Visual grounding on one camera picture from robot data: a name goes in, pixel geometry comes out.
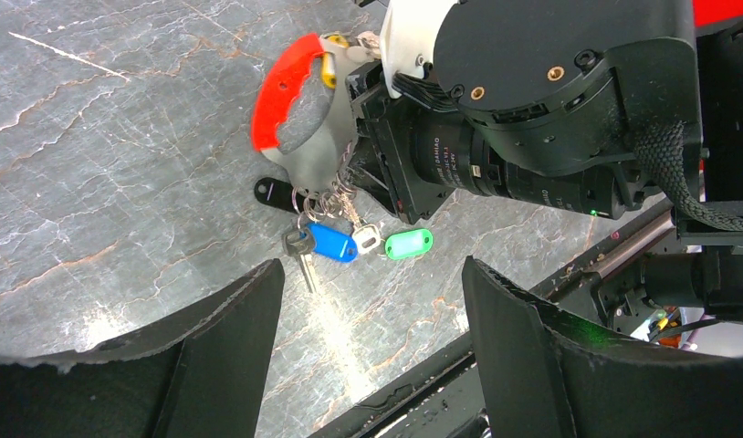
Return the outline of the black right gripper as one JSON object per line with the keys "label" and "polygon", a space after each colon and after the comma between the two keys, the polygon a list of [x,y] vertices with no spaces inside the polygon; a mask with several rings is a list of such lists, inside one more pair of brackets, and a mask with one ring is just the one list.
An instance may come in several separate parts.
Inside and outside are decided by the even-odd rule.
{"label": "black right gripper", "polygon": [[359,134],[351,182],[406,224],[431,218],[456,189],[505,193],[502,162],[456,110],[432,69],[425,66],[424,78],[394,74],[398,99],[390,96],[379,61],[356,68],[346,81]]}

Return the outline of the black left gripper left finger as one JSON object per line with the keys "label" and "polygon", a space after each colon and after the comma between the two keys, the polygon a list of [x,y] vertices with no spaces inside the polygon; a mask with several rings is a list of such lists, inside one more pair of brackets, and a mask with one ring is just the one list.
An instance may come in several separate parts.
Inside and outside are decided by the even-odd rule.
{"label": "black left gripper left finger", "polygon": [[282,306],[277,259],[86,351],[0,355],[0,437],[251,437]]}

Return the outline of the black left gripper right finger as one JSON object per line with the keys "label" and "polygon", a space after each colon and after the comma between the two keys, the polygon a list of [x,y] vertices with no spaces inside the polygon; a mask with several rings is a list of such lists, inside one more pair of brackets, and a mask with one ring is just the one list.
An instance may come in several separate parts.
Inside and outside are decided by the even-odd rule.
{"label": "black left gripper right finger", "polygon": [[616,333],[473,257],[462,284],[493,436],[743,437],[743,358]]}

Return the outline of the red grey key organizer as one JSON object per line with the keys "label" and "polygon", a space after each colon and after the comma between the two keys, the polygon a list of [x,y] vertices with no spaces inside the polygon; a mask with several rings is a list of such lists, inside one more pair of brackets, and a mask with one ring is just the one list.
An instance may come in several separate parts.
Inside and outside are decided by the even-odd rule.
{"label": "red grey key organizer", "polygon": [[331,188],[358,139],[345,79],[376,61],[358,40],[315,33],[285,49],[260,87],[250,123],[253,149],[313,194]]}

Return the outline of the green key tag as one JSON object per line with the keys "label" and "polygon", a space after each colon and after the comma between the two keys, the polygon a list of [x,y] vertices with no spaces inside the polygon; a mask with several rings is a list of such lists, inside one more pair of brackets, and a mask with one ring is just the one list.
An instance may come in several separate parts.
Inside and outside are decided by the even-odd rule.
{"label": "green key tag", "polygon": [[390,235],[385,240],[384,250],[391,260],[401,260],[424,255],[433,244],[433,234],[428,229],[420,228]]}

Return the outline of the blue key tag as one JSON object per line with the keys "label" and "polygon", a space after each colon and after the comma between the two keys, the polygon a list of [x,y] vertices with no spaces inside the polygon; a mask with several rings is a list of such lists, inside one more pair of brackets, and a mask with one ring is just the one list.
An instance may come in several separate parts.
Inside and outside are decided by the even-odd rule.
{"label": "blue key tag", "polygon": [[315,240],[316,254],[343,264],[353,262],[359,255],[358,246],[350,235],[317,223],[308,224],[307,229]]}

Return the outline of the silver key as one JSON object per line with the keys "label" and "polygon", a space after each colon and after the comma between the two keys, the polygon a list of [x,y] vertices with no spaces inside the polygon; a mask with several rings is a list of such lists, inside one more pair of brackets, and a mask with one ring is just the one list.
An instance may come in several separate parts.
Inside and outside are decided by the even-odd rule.
{"label": "silver key", "polygon": [[319,286],[312,257],[317,243],[313,234],[307,228],[293,229],[283,234],[282,241],[287,255],[298,261],[309,291],[317,293]]}

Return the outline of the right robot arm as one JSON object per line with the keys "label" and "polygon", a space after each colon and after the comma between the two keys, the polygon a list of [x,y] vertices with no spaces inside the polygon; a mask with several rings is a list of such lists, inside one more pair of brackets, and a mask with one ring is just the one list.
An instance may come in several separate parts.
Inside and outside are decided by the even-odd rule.
{"label": "right robot arm", "polygon": [[407,224],[454,190],[618,219],[664,194],[699,255],[627,297],[743,323],[743,2],[392,1],[344,82],[354,184]]}

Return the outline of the black key tag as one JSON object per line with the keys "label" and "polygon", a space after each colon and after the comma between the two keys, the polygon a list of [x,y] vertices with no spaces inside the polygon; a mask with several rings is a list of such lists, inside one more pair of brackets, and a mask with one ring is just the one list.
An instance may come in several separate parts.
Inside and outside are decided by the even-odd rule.
{"label": "black key tag", "polygon": [[305,197],[289,182],[264,177],[255,182],[253,192],[256,200],[265,206],[292,214],[304,211]]}

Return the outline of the red plastic basket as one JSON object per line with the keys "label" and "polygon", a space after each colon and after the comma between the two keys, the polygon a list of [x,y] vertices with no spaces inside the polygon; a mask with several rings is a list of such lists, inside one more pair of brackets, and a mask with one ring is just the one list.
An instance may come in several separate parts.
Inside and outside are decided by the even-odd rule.
{"label": "red plastic basket", "polygon": [[743,16],[743,0],[692,0],[696,27],[714,25]]}

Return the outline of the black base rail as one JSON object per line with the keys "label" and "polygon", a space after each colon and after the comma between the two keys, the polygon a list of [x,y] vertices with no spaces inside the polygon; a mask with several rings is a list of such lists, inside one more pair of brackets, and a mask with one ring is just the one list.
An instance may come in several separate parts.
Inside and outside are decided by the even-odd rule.
{"label": "black base rail", "polygon": [[743,232],[662,202],[527,291],[468,257],[467,333],[321,437],[743,437],[743,358],[633,331],[656,310],[743,324]]}

